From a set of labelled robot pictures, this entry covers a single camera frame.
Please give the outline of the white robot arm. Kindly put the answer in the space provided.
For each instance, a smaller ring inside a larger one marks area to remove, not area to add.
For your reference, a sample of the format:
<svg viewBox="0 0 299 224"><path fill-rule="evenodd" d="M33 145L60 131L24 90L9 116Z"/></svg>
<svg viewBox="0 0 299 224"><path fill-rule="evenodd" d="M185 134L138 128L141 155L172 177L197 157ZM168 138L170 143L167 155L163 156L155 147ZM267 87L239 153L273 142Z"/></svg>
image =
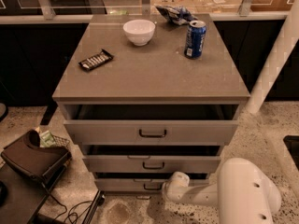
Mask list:
<svg viewBox="0 0 299 224"><path fill-rule="evenodd" d="M189 177L174 172L163 183L166 201L215 206L220 224L273 224L272 215L282 204L274 182L251 161L231 158L220 168L217 183L189 185Z"/></svg>

